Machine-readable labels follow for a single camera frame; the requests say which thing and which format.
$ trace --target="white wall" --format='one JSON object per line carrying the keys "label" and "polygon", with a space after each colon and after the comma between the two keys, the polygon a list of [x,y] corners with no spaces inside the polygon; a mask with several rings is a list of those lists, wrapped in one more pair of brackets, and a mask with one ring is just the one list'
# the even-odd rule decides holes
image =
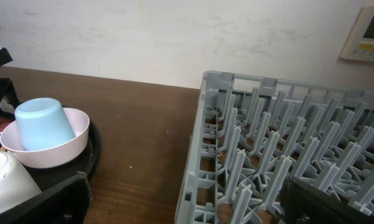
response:
{"label": "white wall", "polygon": [[374,0],[0,0],[12,67],[200,88],[206,70],[374,90],[340,51]]}

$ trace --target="thermostat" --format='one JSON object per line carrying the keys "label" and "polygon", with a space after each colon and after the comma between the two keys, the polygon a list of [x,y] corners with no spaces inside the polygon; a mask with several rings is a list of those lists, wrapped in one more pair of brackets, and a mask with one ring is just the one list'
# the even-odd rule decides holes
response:
{"label": "thermostat", "polygon": [[374,7],[363,7],[344,45],[344,59],[374,62]]}

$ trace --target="wooden table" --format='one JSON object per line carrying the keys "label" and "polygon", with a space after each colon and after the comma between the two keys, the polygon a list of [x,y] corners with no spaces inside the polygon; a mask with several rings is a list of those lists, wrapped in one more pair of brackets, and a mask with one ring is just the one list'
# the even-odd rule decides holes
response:
{"label": "wooden table", "polygon": [[199,91],[0,68],[21,101],[51,97],[86,112],[102,138],[85,223],[173,223]]}

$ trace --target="light blue cup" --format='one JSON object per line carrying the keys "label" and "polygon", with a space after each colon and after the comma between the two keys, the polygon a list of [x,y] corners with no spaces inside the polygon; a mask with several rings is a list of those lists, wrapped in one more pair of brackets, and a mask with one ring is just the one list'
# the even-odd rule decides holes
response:
{"label": "light blue cup", "polygon": [[49,149],[75,137],[61,103],[55,99],[29,100],[16,108],[15,118],[27,151]]}

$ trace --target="round black tray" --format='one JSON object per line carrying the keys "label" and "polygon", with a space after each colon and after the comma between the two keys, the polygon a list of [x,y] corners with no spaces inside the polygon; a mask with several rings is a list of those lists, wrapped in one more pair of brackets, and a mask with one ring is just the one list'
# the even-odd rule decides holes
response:
{"label": "round black tray", "polygon": [[90,120],[88,130],[88,142],[85,150],[72,161],[53,168],[35,169],[24,166],[30,176],[42,191],[45,191],[56,184],[74,176],[77,172],[84,172],[90,179],[94,174],[95,168],[101,155],[101,137],[100,133]]}

